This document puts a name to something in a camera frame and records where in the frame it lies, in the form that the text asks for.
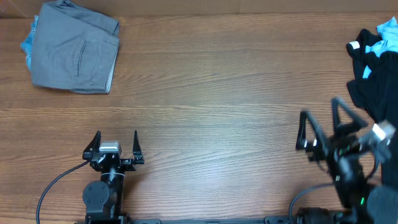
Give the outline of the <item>black garment in pile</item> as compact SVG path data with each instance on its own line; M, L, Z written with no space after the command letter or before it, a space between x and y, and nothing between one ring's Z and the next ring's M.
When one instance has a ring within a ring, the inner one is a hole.
M386 120L397 127L397 50L373 50L381 40L362 29L356 40L346 45L354 73L346 86L354 105L375 123Z

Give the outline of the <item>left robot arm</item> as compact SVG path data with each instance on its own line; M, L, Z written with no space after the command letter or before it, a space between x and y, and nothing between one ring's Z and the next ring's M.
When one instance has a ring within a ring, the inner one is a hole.
M100 172L100 180L90 182L83 190L86 206L85 223L132 223L123 212L124 179L126 172L134 172L144 163L137 133L134 133L132 158L123 159L118 141L102 141L98 131L83 151L82 158L90 167Z

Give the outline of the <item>light blue t-shirt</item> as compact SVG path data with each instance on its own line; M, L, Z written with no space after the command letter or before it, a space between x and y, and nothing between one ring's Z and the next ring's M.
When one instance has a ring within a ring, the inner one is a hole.
M389 53L397 53L397 19L392 17L389 21L378 25L376 30L381 39L372 45L369 42L362 45L361 50L367 63L363 79L368 79L373 70L384 65Z

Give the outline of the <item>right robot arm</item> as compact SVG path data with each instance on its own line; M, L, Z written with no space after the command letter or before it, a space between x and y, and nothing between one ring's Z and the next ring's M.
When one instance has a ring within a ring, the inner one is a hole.
M300 112L296 150L303 150L310 162L324 161L330 185L338 194L342 211L301 208L293 213L296 201L323 188L319 184L301 191L289 205L290 223L397 223L397 191L386 185L370 183L381 163L391 157L389 144L395 127L384 120L363 136L357 132L367 122L341 98L331 100L333 135L327 136L308 110Z

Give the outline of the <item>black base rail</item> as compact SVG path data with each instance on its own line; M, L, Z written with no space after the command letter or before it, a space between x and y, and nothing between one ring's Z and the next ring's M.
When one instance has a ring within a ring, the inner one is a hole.
M266 216L264 218L237 218L237 219L206 219L206 220L160 220L155 219L131 219L127 220L97 220L78 222L84 223L100 223L100 224L289 224L288 216Z

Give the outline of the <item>folded grey trousers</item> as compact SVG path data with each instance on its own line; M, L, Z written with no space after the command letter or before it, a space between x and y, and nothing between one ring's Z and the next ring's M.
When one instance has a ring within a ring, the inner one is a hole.
M71 1L43 3L32 43L36 86L108 94L119 50L119 21Z

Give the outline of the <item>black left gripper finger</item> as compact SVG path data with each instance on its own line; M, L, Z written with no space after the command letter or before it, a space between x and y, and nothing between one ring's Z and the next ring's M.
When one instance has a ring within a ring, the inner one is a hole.
M134 131L134 141L133 141L133 147L132 147L132 153L134 156L134 163L135 164L144 164L144 155L142 153L139 140L138 140L138 135L137 131Z
M101 131L97 131L92 141L83 150L82 158L86 161L92 160L94 154L99 151L101 144Z

